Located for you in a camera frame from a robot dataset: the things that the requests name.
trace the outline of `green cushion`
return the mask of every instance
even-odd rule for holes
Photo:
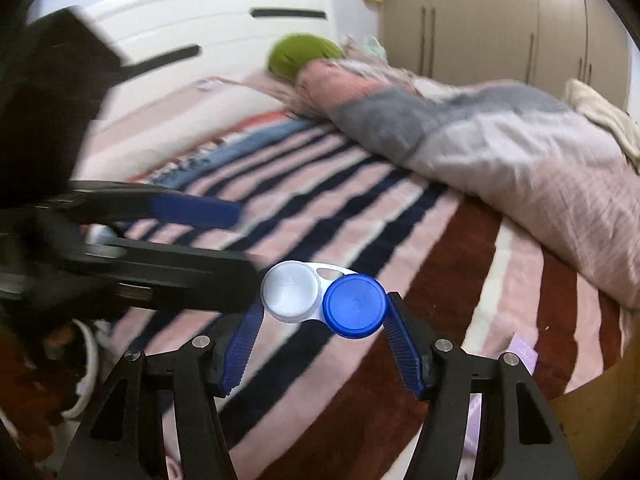
[[[269,70],[284,79],[295,80],[298,70],[314,59],[339,59],[342,50],[332,41],[313,34],[291,34],[273,47]]]

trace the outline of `striped blanket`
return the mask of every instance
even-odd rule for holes
[[[620,359],[630,316],[508,219],[364,151],[330,124],[271,117],[251,135],[152,179],[244,204],[235,231],[139,221],[128,236],[302,260],[375,276],[466,351],[493,356],[518,333],[539,354],[547,399]],[[178,348],[220,315],[132,309],[116,354]],[[171,400],[165,445],[178,456]],[[265,316],[240,386],[218,409],[238,477],[399,479],[427,406],[402,389],[381,332],[362,340],[319,322]]]

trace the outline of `blue lid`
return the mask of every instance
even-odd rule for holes
[[[350,339],[369,336],[385,319],[385,289],[366,274],[341,276],[327,288],[322,313],[337,335]]]

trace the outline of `white headboard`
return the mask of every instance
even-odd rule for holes
[[[188,44],[202,48],[119,85],[101,114],[106,123],[203,76],[255,71],[286,34],[337,40],[331,0],[105,0],[80,14],[129,64]]]

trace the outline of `wardrobe door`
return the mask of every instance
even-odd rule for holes
[[[531,84],[562,97],[569,79],[582,79],[586,56],[584,0],[540,0],[538,52]]]
[[[427,8],[433,0],[386,0],[382,7],[382,40],[391,66],[428,75],[424,49],[428,43]]]
[[[433,7],[433,51],[425,56],[433,59],[434,79],[530,80],[538,0],[437,0]]]
[[[626,28],[607,0],[587,3],[587,69],[585,83],[612,104],[626,110],[630,53]]]

